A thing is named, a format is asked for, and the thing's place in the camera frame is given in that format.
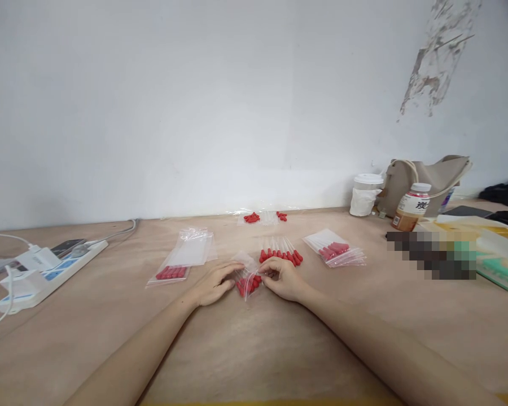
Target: phone charger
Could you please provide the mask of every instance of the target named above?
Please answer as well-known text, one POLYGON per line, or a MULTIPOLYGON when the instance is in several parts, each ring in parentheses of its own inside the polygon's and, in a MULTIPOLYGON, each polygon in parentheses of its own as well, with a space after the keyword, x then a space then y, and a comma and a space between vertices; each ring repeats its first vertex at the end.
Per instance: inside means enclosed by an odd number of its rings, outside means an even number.
POLYGON ((62 262, 52 251, 33 245, 28 251, 15 258, 28 270, 49 271, 62 262))

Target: white bottle cap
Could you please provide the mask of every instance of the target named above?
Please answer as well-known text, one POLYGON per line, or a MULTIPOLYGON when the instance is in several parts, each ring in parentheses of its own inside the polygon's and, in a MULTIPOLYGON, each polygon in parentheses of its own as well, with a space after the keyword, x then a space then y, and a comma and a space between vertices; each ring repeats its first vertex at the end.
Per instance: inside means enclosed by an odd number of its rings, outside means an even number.
POLYGON ((431 185, 428 183, 413 183, 412 190, 416 192, 428 192, 431 190, 431 185))
POLYGON ((359 174, 354 178, 354 181, 363 184, 382 184, 384 178, 379 174, 359 174))

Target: plastic bottle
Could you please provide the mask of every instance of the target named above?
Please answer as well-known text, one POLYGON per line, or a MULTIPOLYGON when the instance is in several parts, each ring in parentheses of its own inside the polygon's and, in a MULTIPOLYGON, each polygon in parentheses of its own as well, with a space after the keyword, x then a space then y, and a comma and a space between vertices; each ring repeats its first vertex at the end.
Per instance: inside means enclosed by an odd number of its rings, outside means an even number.
POLYGON ((430 190, 431 185, 428 183, 414 183, 410 192, 399 202, 397 213, 391 223, 392 227, 399 231, 412 231, 427 211, 430 201, 427 192, 430 190))
POLYGON ((454 186, 453 188, 450 189, 450 191, 448 192, 448 195, 446 196, 446 198, 444 199, 444 201, 442 202, 442 205, 440 206, 439 208, 439 214, 442 214, 443 212, 446 211, 446 206, 448 205, 448 202, 450 201, 450 199, 452 198, 452 195, 453 195, 453 192, 455 192, 456 190, 456 187, 454 186))

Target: white power strip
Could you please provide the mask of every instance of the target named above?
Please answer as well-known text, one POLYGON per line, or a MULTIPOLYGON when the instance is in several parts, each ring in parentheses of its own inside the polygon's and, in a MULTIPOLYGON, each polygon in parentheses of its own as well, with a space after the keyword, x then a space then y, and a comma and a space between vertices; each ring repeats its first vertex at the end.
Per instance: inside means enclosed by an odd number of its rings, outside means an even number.
MULTIPOLYGON (((15 288, 13 289, 14 300, 13 306, 10 310, 9 314, 15 314, 20 310, 24 310, 26 308, 34 307, 40 304, 47 296, 57 290, 64 282, 66 282, 69 278, 71 278, 78 270, 83 268, 86 264, 88 264, 96 255, 103 251, 105 247, 107 247, 107 241, 104 240, 97 244, 94 244, 89 247, 89 252, 79 258, 72 258, 71 255, 66 255, 62 258, 62 262, 56 268, 41 272, 41 275, 45 278, 47 283, 38 293, 34 294, 15 294, 15 288)), ((9 276, 0 281, 1 285, 8 285, 9 276)), ((7 311, 8 306, 10 305, 10 297, 9 295, 4 297, 0 301, 0 312, 5 313, 7 311)))

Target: hand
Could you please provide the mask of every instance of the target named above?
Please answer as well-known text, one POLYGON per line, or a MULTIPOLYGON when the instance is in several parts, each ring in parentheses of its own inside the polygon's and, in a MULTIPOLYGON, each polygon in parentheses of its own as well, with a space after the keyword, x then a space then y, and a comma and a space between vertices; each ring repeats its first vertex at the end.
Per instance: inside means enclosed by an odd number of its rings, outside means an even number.
POLYGON ((258 273, 268 274, 268 276, 261 277, 265 286, 289 301, 298 302, 302 294, 309 288, 309 285, 296 271, 294 264, 287 259, 271 257, 261 265, 258 273), (275 272, 279 274, 276 281, 270 277, 275 272))
POLYGON ((222 297, 226 291, 235 286, 232 280, 224 280, 234 271, 244 269, 244 265, 237 261, 228 261, 212 268, 188 292, 198 306, 209 306, 222 297))

